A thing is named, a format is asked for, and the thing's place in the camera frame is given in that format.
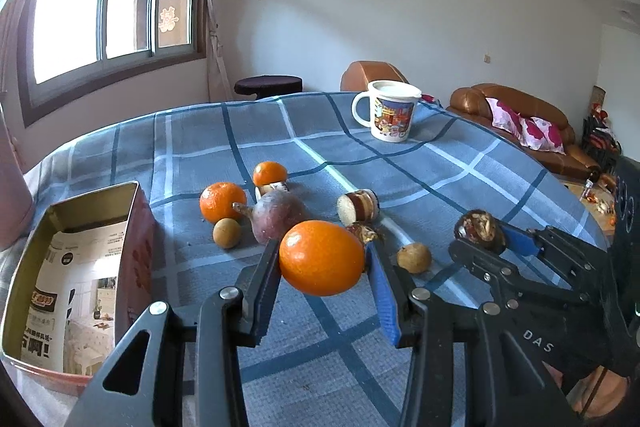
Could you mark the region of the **person's hand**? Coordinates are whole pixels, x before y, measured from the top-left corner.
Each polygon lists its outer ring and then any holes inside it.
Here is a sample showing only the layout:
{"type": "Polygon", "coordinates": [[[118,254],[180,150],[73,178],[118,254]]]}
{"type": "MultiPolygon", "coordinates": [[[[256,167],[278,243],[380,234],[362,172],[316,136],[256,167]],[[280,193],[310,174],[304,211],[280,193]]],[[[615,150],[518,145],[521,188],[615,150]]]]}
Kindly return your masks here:
{"type": "Polygon", "coordinates": [[[625,398],[630,379],[602,366],[581,379],[568,395],[572,409],[583,418],[593,419],[613,412],[625,398]]]}

